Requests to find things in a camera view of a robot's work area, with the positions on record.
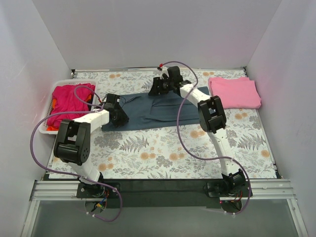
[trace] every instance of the orange fabric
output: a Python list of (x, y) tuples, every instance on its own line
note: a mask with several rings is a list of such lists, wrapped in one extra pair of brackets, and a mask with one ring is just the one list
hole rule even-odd
[[(91, 98), (92, 98), (92, 95), (90, 94), (84, 101), (88, 102), (89, 100), (91, 100)], [(53, 109), (55, 109), (56, 102), (57, 102), (57, 99), (53, 99), (53, 102), (52, 102)], [(50, 127), (47, 127), (46, 131), (58, 131), (58, 128), (50, 126)]]
[(53, 107), (53, 109), (55, 109), (56, 102), (57, 102), (57, 99), (53, 99), (53, 103), (51, 105)]
[(58, 128), (55, 128), (53, 126), (50, 126), (46, 129), (46, 131), (58, 131)]

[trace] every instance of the white basket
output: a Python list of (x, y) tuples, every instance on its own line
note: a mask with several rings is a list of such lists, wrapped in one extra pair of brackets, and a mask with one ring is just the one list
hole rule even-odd
[[(60, 80), (58, 82), (55, 83), (55, 85), (53, 86), (53, 89), (51, 91), (51, 93), (49, 94), (49, 98), (47, 99), (47, 102), (45, 104), (45, 108), (44, 108), (44, 112), (42, 114), (41, 119), (45, 118), (46, 116), (50, 115), (50, 113), (53, 110), (53, 99), (52, 99), (52, 93), (54, 91), (54, 89), (57, 86), (63, 86), (63, 85), (78, 85), (78, 84), (85, 84), (85, 83), (90, 83), (91, 85), (95, 86), (94, 91), (97, 92), (97, 85), (98, 82), (96, 80), (93, 79), (69, 79), (69, 80)], [(94, 95), (93, 96), (93, 104), (95, 104), (97, 101), (97, 97)], [(40, 133), (45, 133), (45, 134), (57, 134), (58, 131), (47, 131), (47, 120), (44, 121), (40, 126), (39, 126), (39, 131)]]

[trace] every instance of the white wall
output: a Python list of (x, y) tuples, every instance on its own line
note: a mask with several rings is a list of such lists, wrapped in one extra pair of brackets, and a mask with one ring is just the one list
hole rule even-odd
[(68, 66), (248, 64), (281, 0), (33, 0)]
[(283, 0), (248, 65), (276, 164), (316, 236), (316, 1)]
[[(0, 236), (19, 236), (35, 179), (29, 140), (52, 84), (70, 76), (31, 0), (0, 0)], [(52, 138), (36, 137), (47, 164)]]

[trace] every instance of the floral tablecloth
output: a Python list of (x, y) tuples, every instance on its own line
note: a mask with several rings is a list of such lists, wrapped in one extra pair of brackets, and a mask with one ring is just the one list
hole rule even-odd
[[(243, 70), (197, 70), (199, 86), (206, 86), (209, 77), (237, 79)], [(195, 81), (192, 73), (182, 70), (184, 79)], [(78, 79), (98, 80), (98, 93), (132, 94), (148, 92), (158, 72), (122, 71), (79, 73)], [(250, 178), (276, 178), (267, 142), (256, 110), (227, 109), (227, 135), (236, 160)], [(216, 157), (215, 148), (199, 124), (180, 127), (186, 146), (202, 158)], [(113, 179), (197, 179), (222, 178), (219, 161), (196, 160), (186, 154), (179, 142), (176, 127), (139, 131), (103, 132), (91, 134), (90, 158), (105, 178)], [(52, 157), (51, 167), (74, 172), (60, 159)], [(73, 178), (50, 174), (49, 178)]]

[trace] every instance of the black base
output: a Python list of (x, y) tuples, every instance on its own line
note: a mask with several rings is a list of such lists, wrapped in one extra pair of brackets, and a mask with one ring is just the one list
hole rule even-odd
[(222, 201), (221, 203), (222, 209), (224, 211), (227, 211), (229, 213), (236, 213), (239, 212), (242, 208), (242, 202), (241, 201)]
[[(212, 193), (209, 190), (223, 184), (223, 179), (111, 179), (103, 183), (114, 186), (121, 193), (124, 207), (177, 207), (203, 206), (221, 208), (219, 197), (225, 193)], [(248, 195), (248, 185), (242, 189), (243, 196)], [(79, 184), (78, 198), (95, 198)], [(116, 193), (109, 190), (107, 208), (118, 208), (119, 199)]]
[[(108, 185), (111, 185), (112, 187), (116, 188), (117, 190), (120, 191), (120, 184), (119, 183), (106, 183)], [(113, 192), (112, 189), (107, 189), (105, 188), (107, 193), (109, 193), (108, 198), (118, 198), (118, 194), (116, 192)], [(97, 198), (104, 198), (105, 194), (103, 190), (101, 191), (101, 195), (98, 196)], [(78, 185), (77, 189), (77, 198), (96, 198), (95, 195), (92, 195), (91, 192), (89, 191), (89, 188), (87, 188), (83, 183), (80, 183)]]
[[(242, 196), (247, 197), (249, 194), (248, 182), (243, 186), (240, 191), (242, 191)], [(229, 197), (226, 192), (226, 184), (223, 179), (211, 179), (207, 181), (207, 191), (210, 198), (223, 198)]]

